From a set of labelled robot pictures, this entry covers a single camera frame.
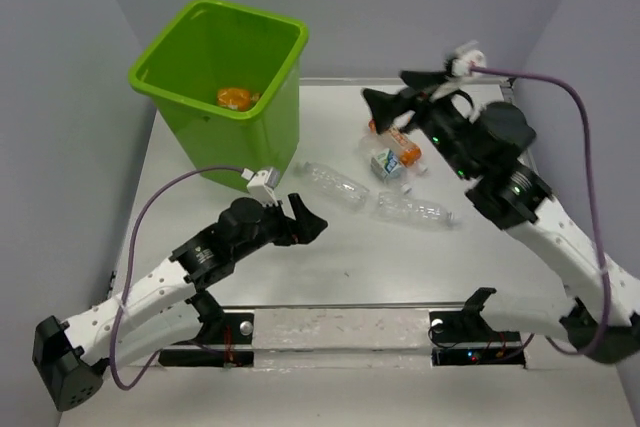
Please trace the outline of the small orange juice bottle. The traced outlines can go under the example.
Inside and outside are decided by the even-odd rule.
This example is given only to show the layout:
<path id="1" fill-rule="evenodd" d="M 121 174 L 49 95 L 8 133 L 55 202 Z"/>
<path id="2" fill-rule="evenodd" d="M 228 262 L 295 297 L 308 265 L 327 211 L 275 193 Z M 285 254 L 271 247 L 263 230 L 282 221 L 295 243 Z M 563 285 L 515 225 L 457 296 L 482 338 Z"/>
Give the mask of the small orange juice bottle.
<path id="1" fill-rule="evenodd" d="M 237 112 L 251 110 L 260 100 L 261 94 L 239 87 L 220 88 L 216 95 L 216 104 Z"/>

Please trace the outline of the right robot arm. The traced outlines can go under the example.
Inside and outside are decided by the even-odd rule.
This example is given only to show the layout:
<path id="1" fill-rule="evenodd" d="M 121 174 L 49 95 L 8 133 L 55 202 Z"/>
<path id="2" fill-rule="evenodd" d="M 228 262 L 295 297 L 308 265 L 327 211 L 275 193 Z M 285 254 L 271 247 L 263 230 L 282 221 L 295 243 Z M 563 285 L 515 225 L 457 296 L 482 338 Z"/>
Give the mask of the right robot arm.
<path id="1" fill-rule="evenodd" d="M 533 252 L 560 279 L 556 299 L 511 297 L 479 288 L 445 323 L 452 342 L 501 331 L 565 342 L 571 354 L 613 365 L 639 351 L 639 280 L 611 260 L 592 220 L 587 236 L 551 187 L 520 160 L 536 138 L 523 112 L 492 101 L 463 115 L 454 97 L 468 95 L 443 72 L 404 71 L 404 89 L 390 94 L 365 88 L 376 130 L 407 116 L 403 132 L 421 131 L 455 174 L 473 181 L 465 193 L 476 211 Z"/>

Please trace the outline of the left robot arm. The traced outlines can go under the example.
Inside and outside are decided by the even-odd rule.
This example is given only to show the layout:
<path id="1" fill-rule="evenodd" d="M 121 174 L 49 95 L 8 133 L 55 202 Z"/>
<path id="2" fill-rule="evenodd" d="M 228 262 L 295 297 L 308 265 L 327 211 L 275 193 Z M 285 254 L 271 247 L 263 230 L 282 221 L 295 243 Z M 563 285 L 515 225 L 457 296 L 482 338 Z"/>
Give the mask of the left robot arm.
<path id="1" fill-rule="evenodd" d="M 328 226 L 296 193 L 294 215 L 281 205 L 243 197 L 218 220 L 175 249 L 129 289 L 65 320 L 49 316 L 35 329 L 32 360 L 59 412 L 79 407 L 97 393 L 107 369 L 167 345 L 215 339 L 223 311 L 208 293 L 238 262 L 273 244 L 313 242 Z"/>

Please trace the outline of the clear crushed bottle near bin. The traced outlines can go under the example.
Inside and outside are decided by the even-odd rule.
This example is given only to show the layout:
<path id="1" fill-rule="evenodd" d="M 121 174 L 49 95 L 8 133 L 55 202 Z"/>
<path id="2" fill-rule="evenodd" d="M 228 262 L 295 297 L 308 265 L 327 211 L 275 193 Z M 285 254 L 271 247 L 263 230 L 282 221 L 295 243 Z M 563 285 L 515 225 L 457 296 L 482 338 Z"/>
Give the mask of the clear crushed bottle near bin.
<path id="1" fill-rule="evenodd" d="M 370 196 L 367 187 L 323 163 L 298 163 L 294 173 L 321 196 L 354 211 L 361 210 Z"/>

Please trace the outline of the green plastic bin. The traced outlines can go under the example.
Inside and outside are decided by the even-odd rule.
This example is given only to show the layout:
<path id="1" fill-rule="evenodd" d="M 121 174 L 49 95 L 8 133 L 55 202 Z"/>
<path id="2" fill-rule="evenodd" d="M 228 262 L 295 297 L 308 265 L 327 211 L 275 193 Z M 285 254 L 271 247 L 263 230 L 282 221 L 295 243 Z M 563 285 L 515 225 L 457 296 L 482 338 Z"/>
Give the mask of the green plastic bin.
<path id="1" fill-rule="evenodd" d="M 202 177 L 238 191 L 222 165 L 284 172 L 299 143 L 307 25 L 223 0 L 189 2 L 128 79 L 148 96 Z"/>

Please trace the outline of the orange capped orange label bottle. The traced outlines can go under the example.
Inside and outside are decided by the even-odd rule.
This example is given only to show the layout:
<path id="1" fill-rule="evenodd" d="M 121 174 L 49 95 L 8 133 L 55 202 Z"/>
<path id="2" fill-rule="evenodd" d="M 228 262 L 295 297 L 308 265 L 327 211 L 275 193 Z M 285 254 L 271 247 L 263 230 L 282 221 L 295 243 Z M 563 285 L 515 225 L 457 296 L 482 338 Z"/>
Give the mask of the orange capped orange label bottle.
<path id="1" fill-rule="evenodd" d="M 377 133 L 373 120 L 368 122 L 368 127 L 374 138 L 384 147 L 389 148 L 405 167 L 415 167 L 422 157 L 420 147 L 402 133 L 395 125 L 392 125 L 381 134 Z"/>

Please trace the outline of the clear bottle green white label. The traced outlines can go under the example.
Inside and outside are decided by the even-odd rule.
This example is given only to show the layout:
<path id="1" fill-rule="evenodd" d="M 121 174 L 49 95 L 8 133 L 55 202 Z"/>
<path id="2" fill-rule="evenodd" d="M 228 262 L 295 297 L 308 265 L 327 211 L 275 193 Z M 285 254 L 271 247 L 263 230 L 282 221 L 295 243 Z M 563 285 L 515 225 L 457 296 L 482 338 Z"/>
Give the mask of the clear bottle green white label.
<path id="1" fill-rule="evenodd" d="M 407 195 L 412 191 L 408 170 L 398 156 L 384 146 L 374 134 L 364 135 L 358 143 L 358 152 L 366 161 L 372 174 L 384 186 Z"/>

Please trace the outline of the clear crushed bottle centre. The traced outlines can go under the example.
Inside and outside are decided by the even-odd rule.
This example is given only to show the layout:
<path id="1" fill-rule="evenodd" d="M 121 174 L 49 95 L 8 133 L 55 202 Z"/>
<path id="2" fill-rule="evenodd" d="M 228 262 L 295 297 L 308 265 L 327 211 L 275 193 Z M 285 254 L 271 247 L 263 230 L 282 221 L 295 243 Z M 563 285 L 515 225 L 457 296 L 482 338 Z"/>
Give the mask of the clear crushed bottle centre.
<path id="1" fill-rule="evenodd" d="M 379 194 L 373 215 L 385 222 L 425 231 L 459 226 L 459 219 L 441 204 L 394 192 Z"/>

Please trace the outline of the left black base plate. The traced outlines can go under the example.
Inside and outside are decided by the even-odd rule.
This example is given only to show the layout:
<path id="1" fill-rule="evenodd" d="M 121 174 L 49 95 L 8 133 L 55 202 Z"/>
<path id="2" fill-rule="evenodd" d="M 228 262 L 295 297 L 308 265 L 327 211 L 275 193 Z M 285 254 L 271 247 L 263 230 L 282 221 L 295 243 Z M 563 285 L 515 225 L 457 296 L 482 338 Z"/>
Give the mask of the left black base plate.
<path id="1" fill-rule="evenodd" d="M 204 327 L 194 340 L 162 349 L 157 363 L 184 368 L 252 367 L 254 318 L 253 311 L 227 310 L 218 325 Z"/>

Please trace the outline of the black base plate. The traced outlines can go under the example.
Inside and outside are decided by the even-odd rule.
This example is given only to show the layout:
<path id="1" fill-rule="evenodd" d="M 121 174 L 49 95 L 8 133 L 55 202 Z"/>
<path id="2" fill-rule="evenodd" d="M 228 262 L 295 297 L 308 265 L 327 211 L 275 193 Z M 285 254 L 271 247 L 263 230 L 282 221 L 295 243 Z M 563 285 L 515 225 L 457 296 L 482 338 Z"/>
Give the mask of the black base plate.
<path id="1" fill-rule="evenodd" d="M 184 368 L 252 367 L 254 318 L 253 311 L 227 310 L 218 325 L 204 327 L 194 340 L 162 349 L 157 363 Z"/>
<path id="2" fill-rule="evenodd" d="M 526 366 L 525 348 L 531 340 L 516 331 L 494 330 L 482 317 L 496 294 L 495 288 L 481 287 L 461 308 L 429 314 L 427 335 L 434 367 Z"/>

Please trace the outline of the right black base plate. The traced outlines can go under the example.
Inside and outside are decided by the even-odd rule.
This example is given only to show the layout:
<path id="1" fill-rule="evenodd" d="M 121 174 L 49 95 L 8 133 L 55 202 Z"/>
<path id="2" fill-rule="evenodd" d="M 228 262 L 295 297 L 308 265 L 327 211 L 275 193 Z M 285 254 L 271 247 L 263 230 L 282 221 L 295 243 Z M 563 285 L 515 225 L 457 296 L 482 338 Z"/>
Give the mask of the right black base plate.
<path id="1" fill-rule="evenodd" d="M 494 330 L 482 317 L 496 294 L 495 288 L 481 287 L 461 308 L 429 314 L 427 335 L 434 367 L 526 366 L 525 348 L 531 340 L 516 331 Z"/>

